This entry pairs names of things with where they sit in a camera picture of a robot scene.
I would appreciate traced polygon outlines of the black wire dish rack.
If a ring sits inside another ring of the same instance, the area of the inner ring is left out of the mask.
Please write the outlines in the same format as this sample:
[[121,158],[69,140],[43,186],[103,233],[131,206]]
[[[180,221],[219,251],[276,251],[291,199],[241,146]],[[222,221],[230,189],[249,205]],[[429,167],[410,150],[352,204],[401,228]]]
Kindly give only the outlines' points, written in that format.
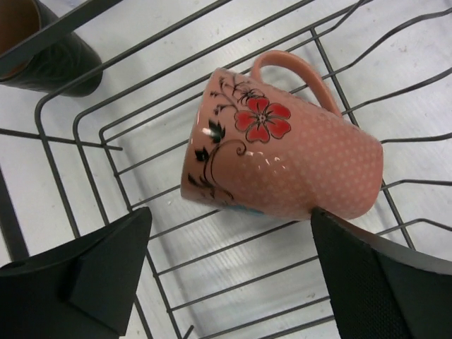
[[107,63],[81,99],[1,88],[1,173],[18,225],[1,262],[132,208],[153,226],[128,338],[338,338],[307,222],[179,192],[209,75],[269,49],[311,63],[383,142],[383,189],[355,224],[451,258],[450,1],[122,1],[78,30]]

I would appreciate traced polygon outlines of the pink mug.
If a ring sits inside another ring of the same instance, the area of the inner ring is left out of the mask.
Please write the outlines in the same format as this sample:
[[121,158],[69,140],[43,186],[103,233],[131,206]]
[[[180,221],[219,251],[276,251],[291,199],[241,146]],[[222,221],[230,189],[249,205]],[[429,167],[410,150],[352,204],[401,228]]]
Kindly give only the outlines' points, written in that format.
[[263,53],[243,75],[212,72],[191,130],[182,198],[306,220],[320,207],[351,220],[376,203],[383,147],[346,121],[316,70]]

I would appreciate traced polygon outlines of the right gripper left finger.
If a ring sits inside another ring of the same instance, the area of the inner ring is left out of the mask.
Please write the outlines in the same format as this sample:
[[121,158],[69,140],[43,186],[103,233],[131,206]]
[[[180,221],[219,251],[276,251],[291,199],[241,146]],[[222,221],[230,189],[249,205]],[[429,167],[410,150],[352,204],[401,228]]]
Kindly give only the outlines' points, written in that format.
[[1,267],[2,338],[126,335],[152,224],[149,208]]

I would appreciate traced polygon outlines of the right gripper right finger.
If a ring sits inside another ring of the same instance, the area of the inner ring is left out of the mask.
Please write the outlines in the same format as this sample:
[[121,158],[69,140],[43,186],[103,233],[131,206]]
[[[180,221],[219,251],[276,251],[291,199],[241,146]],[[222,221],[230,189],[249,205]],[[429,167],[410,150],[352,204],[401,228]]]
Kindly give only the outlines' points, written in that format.
[[341,338],[450,338],[451,262],[321,208],[311,230]]

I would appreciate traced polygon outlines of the black mug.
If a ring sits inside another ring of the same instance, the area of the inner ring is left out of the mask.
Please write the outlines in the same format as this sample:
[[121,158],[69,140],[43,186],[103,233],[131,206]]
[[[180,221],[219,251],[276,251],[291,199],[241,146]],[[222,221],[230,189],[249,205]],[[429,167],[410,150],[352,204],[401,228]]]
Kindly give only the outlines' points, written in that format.
[[[57,15],[41,1],[2,1],[1,53],[57,19]],[[101,63],[97,52],[73,32],[2,74],[1,84],[51,93]]]

